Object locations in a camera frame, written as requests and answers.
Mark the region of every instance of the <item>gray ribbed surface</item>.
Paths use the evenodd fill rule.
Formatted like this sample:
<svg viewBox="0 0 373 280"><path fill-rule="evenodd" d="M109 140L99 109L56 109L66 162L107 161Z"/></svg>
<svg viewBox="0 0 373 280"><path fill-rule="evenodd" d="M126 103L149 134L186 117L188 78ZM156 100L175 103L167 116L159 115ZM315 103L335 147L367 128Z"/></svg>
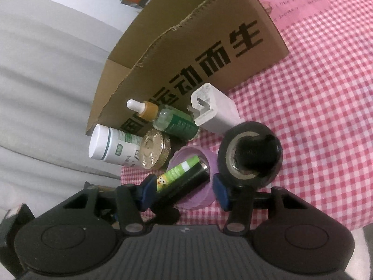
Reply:
<svg viewBox="0 0 373 280"><path fill-rule="evenodd" d="M29 273L22 280L351 280L343 272L298 276L262 260L239 237L217 226L154 226L144 237L126 239L116 256L100 268L72 277Z"/></svg>

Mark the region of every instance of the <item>white rubber dropper top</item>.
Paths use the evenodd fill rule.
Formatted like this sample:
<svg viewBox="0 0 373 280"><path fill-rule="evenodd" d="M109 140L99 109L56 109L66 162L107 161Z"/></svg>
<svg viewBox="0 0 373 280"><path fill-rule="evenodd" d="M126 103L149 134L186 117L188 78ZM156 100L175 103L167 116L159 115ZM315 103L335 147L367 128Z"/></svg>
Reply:
<svg viewBox="0 0 373 280"><path fill-rule="evenodd" d="M130 99L127 101L127 107L134 112L138 112L139 114L141 114L144 112L146 106L145 103Z"/></svg>

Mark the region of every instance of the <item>white charger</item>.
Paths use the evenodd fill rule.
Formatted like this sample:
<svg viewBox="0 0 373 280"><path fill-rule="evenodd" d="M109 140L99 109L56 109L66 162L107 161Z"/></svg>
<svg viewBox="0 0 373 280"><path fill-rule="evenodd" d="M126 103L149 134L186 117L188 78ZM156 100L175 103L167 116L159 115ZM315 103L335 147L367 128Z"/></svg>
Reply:
<svg viewBox="0 0 373 280"><path fill-rule="evenodd" d="M192 106L188 106L188 110L194 115L194 123L209 132L224 135L243 122L234 101L210 83L196 89L191 101Z"/></svg>

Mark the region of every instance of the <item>pink sticky note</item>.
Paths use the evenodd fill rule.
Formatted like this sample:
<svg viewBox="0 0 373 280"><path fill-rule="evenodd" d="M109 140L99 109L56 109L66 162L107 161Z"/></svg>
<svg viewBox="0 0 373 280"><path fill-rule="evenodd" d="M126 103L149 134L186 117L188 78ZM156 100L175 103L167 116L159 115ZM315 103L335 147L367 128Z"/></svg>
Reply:
<svg viewBox="0 0 373 280"><path fill-rule="evenodd" d="M314 16L331 5L328 0L259 0L279 30Z"/></svg>

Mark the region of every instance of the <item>gold round container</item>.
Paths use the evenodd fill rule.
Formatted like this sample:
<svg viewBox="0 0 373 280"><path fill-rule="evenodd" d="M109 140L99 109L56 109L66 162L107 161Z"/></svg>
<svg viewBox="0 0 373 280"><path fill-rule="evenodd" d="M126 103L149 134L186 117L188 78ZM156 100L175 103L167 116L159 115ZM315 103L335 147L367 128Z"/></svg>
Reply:
<svg viewBox="0 0 373 280"><path fill-rule="evenodd" d="M165 133L150 129L143 137L139 158L145 169L161 169L169 159L171 140Z"/></svg>

